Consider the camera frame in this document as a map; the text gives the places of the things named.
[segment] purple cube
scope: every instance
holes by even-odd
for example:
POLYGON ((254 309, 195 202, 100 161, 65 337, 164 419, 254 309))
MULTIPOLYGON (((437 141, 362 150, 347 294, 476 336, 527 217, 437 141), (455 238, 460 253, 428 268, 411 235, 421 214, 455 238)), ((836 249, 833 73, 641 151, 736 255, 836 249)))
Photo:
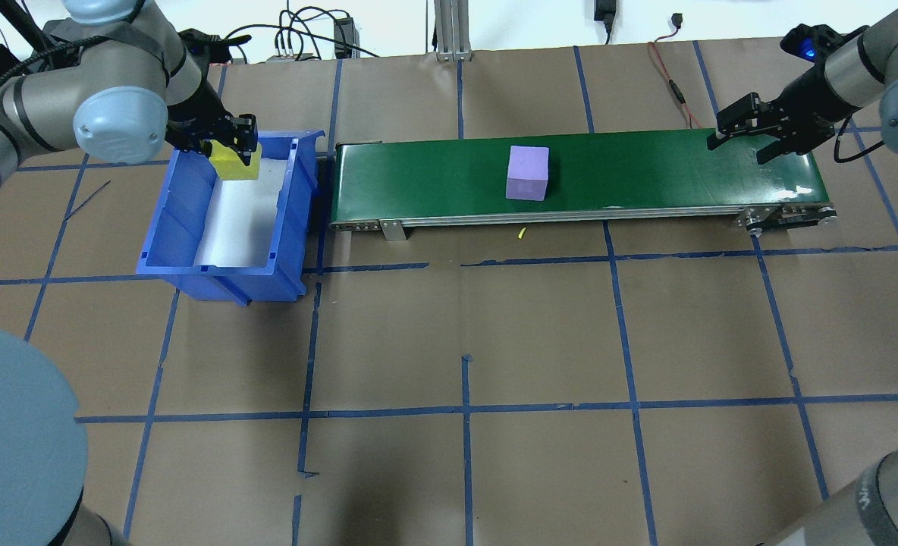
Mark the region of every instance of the purple cube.
POLYGON ((507 171, 507 199, 542 201, 547 193, 550 149, 542 146, 511 146, 507 171))

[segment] green conveyor belt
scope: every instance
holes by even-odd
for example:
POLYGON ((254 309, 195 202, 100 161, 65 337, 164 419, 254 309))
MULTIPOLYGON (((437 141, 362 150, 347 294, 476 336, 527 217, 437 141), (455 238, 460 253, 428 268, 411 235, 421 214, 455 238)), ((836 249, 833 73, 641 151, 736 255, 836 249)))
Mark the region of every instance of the green conveyor belt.
POLYGON ((709 152, 711 129, 344 145, 334 179, 335 229, 734 214, 751 205, 828 204, 812 155, 766 165, 769 137, 709 152), (505 198, 509 146, 547 146, 541 202, 505 198))

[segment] blue bin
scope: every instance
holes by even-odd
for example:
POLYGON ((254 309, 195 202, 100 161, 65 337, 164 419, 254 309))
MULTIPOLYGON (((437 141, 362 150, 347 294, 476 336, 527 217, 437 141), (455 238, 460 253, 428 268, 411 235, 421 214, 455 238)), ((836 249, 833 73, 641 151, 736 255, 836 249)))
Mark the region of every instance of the blue bin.
POLYGON ((227 300, 240 305, 297 300, 306 292, 300 274, 311 196, 318 186, 314 142, 319 136, 324 136, 324 131, 259 134, 262 157, 288 163, 277 194, 268 259, 256 267, 196 263, 207 210, 219 179, 204 156, 173 152, 137 273, 159 277, 194 300, 227 300))

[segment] yellow block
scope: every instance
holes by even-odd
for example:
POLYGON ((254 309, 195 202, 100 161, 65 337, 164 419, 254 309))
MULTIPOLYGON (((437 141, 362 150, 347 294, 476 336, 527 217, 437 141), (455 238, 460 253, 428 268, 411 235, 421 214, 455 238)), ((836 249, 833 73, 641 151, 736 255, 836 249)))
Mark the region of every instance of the yellow block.
POLYGON ((257 180, 261 174, 261 151, 261 144, 257 143, 257 152, 250 156, 250 165, 244 165, 233 149, 214 142, 209 162, 213 163, 220 180, 257 180))

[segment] white wall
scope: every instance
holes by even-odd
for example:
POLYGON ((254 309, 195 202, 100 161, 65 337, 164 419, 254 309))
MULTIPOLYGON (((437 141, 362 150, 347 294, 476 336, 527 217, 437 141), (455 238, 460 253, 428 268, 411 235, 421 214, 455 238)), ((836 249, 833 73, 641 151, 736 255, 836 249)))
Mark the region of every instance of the white wall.
MULTIPOLYGON (((26 0, 39 25, 68 13, 60 0, 26 0)), ((432 0, 331 0, 322 8, 351 11, 363 48, 379 55, 415 55, 428 51, 432 37, 432 0)), ((282 0, 158 0, 170 21, 183 30, 199 28, 226 35, 242 24, 276 24, 282 0)), ((830 24, 849 32, 873 24, 898 6, 898 0, 619 0, 612 42, 646 42, 670 32, 668 20, 682 11, 685 24, 678 39, 707 40, 782 36, 800 22, 830 24)), ((292 8, 307 5, 294 0, 292 8)), ((533 49, 602 44, 604 27, 592 21, 594 0, 470 0, 470 41, 474 49, 533 49)), ((30 47, 2 20, 19 58, 30 47)), ((331 36, 327 20, 311 22, 316 34, 331 36)), ((248 59, 258 62, 275 54, 272 29, 253 29, 245 45, 248 59)), ((325 56, 331 45, 324 44, 325 56)))

